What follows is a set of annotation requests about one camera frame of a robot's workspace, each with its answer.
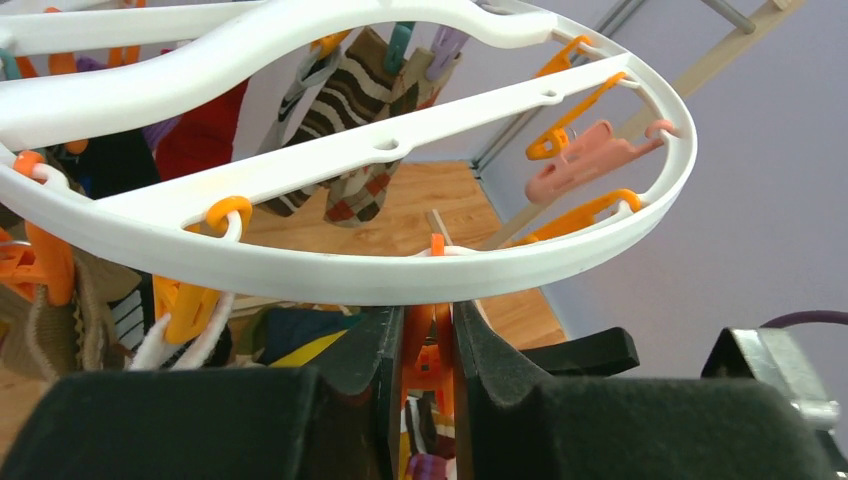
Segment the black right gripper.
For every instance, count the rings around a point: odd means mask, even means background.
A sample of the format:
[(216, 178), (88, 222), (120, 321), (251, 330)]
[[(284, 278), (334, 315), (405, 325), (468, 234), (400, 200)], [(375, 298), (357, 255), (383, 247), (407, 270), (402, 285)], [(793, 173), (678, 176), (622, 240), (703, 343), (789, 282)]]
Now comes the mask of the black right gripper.
[(524, 349), (523, 355), (554, 376), (610, 377), (640, 365), (634, 340), (621, 327), (559, 344)]

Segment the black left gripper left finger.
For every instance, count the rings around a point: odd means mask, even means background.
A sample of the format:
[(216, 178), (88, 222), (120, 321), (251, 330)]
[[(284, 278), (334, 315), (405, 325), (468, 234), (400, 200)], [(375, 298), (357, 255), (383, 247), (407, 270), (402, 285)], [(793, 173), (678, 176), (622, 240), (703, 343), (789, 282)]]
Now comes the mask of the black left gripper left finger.
[(404, 311), (299, 368), (91, 372), (38, 403), (5, 479), (391, 479)]

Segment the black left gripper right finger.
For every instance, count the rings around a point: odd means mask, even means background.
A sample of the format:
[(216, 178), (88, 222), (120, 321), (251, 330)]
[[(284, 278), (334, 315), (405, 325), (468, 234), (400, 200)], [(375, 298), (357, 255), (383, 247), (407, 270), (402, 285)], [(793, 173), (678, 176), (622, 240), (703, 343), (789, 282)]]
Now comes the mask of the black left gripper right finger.
[(832, 431), (750, 378), (554, 376), (454, 306), (461, 479), (834, 479)]

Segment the tan brown sock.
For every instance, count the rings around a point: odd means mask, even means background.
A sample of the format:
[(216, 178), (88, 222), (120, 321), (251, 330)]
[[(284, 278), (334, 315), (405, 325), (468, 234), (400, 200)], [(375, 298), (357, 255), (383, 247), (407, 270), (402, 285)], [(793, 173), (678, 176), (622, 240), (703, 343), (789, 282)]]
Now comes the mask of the tan brown sock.
[(1, 365), (44, 382), (82, 371), (121, 370), (127, 349), (117, 345), (112, 304), (138, 292), (142, 275), (85, 251), (74, 251), (75, 290), (71, 301), (52, 306), (44, 287), (28, 301), (1, 288)]

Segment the white round clip hanger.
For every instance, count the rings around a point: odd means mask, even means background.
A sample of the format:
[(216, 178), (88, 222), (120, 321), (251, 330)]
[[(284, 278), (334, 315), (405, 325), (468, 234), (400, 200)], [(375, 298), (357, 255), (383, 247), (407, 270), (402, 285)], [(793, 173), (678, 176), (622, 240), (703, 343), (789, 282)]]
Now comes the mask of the white round clip hanger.
[[(131, 130), (197, 107), (279, 57), (348, 27), (419, 21), (489, 46), (519, 49), (588, 39), (589, 62), (428, 106), (412, 84), (412, 112), (128, 193), (91, 200), (62, 180), (14, 171), (18, 151)], [(98, 71), (1, 85), (1, 200), (15, 213), (99, 257), (236, 293), (329, 304), (471, 300), (556, 282), (600, 265), (664, 217), (697, 155), (693, 118), (674, 88), (635, 54), (562, 15), (522, 1), (249, 1), (5, 16), (21, 54), (66, 53), (179, 40), (175, 52)], [(634, 90), (656, 114), (646, 132), (667, 149), (643, 207), (585, 233), (445, 258), (310, 253), (224, 243), (187, 231), (228, 196), (258, 203), (309, 187), (327, 192), (325, 217), (353, 226), (377, 216), (391, 174), (413, 149), (606, 83)]]

